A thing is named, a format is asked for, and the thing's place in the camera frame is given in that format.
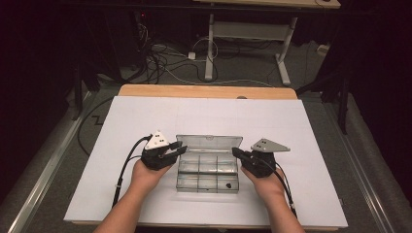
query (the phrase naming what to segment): white paper sheet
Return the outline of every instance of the white paper sheet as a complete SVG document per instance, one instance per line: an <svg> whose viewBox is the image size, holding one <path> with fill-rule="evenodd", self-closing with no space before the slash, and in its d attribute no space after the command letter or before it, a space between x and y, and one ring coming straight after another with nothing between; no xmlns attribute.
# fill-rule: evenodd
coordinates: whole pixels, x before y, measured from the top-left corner
<svg viewBox="0 0 412 233"><path fill-rule="evenodd" d="M291 148L275 153L275 158L288 176L301 224L348 225L301 101L125 96L112 103L64 219L102 220L111 209L115 184L131 148L157 129L170 142L177 134L242 136L242 150L250 150L261 138ZM130 183L132 167L129 164L124 173L120 196ZM182 193L176 190L177 167L147 198L140 222L269 225L253 184L242 172L237 194Z"/></svg>

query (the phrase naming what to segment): forearm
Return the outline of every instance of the forearm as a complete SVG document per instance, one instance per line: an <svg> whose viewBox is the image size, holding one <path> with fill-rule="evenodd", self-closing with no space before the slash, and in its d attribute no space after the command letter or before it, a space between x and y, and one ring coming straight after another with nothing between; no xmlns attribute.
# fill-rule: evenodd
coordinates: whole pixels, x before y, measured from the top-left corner
<svg viewBox="0 0 412 233"><path fill-rule="evenodd" d="M273 233L277 232L304 232L297 218L289 209L285 197L278 195L265 201Z"/></svg>
<svg viewBox="0 0 412 233"><path fill-rule="evenodd" d="M134 232L144 198L142 193L127 190L94 232Z"/></svg>

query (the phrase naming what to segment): clear plastic container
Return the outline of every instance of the clear plastic container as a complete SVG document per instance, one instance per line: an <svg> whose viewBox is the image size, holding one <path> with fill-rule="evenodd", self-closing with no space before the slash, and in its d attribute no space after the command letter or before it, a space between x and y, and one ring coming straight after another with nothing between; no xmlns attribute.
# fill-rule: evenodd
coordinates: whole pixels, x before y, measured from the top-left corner
<svg viewBox="0 0 412 233"><path fill-rule="evenodd" d="M237 159L231 149L238 148L242 137L177 135L188 146L179 159L176 188L183 192L237 193Z"/></svg>

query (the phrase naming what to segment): container lid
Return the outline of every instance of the container lid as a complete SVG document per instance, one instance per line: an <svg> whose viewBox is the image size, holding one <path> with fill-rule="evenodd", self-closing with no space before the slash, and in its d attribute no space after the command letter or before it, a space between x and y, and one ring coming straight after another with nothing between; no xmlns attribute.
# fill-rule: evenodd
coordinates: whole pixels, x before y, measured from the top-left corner
<svg viewBox="0 0 412 233"><path fill-rule="evenodd" d="M188 146L191 152L230 152L238 148L243 137L240 136L214 136L214 135L176 135L182 146Z"/></svg>

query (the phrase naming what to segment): wooden edge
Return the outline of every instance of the wooden edge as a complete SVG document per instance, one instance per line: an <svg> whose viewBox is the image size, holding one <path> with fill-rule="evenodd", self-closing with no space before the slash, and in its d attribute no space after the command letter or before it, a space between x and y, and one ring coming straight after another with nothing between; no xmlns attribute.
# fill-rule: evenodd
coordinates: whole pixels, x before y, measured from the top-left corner
<svg viewBox="0 0 412 233"><path fill-rule="evenodd" d="M296 100L291 88L205 85L125 84L119 96Z"/></svg>
<svg viewBox="0 0 412 233"><path fill-rule="evenodd" d="M341 4L338 0L330 0L329 2L319 0L316 1L291 1L291 0L193 0L202 3L223 3L223 4L241 4L241 5L261 5L274 7L293 7L293 8L316 8L316 9L339 9Z"/></svg>
<svg viewBox="0 0 412 233"><path fill-rule="evenodd" d="M98 225L101 221L72 221L77 225ZM152 226L152 227L179 227L179 228L218 228L218 229L270 229L270 226L249 226L249 225L206 225L206 224L154 224L154 223L138 223L138 226ZM339 227L332 226L303 226L304 230L317 231L337 231Z"/></svg>

